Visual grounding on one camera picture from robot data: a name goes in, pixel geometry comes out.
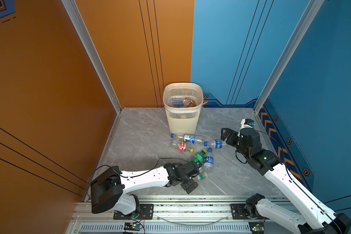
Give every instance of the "red label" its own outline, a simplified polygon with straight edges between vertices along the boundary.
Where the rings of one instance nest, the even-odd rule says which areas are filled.
[[[179,146],[178,146],[178,150],[181,151],[181,152],[183,152],[185,147],[186,147],[186,143],[181,142],[181,143],[179,144]]]

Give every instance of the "robotic arm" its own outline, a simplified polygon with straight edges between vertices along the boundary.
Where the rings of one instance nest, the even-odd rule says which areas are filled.
[[[253,125],[253,120],[243,119],[239,132],[221,129],[221,140],[235,147],[236,153],[241,153],[252,168],[276,185],[301,215],[255,194],[246,201],[248,216],[269,218],[295,234],[347,234],[351,220],[344,213],[336,214],[323,204],[295,179],[273,152],[262,149],[260,136]],[[199,174],[201,166],[201,162],[194,161],[167,163],[149,171],[120,171],[118,166],[112,166],[91,182],[92,213],[112,208],[135,219],[140,213],[139,200],[128,193],[142,188],[181,184],[190,194],[198,186],[192,177]]]

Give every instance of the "green plastic bottle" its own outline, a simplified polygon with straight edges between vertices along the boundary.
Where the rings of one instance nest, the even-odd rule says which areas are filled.
[[[200,151],[199,153],[195,154],[195,156],[192,158],[192,160],[194,162],[204,162],[204,158],[206,155],[207,151],[205,149],[203,149],[202,151]]]

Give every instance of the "orange wall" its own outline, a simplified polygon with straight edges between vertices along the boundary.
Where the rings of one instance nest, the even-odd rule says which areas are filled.
[[[15,7],[0,24],[0,128],[50,160],[0,129],[0,233],[64,233],[116,113],[61,1]]]
[[[162,107],[190,82],[193,0],[76,0],[122,107]]]

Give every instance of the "gray marble tabletop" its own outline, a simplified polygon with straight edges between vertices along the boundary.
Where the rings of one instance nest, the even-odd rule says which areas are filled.
[[[239,130],[243,118],[254,119],[251,108],[202,108],[197,131],[208,140],[219,139],[221,128]],[[124,108],[109,151],[102,164],[119,166],[120,170],[149,170],[158,158],[183,158],[191,160],[193,154],[173,149],[170,144],[168,120],[164,108]],[[270,149],[264,139],[262,145]],[[226,146],[213,149],[214,169],[206,180],[199,180],[199,186],[190,195],[234,195],[284,197],[281,191],[261,176],[248,164],[235,158],[235,148]],[[160,160],[158,166],[167,162],[182,160]],[[147,188],[134,192],[137,195],[185,195],[180,185],[170,188]]]

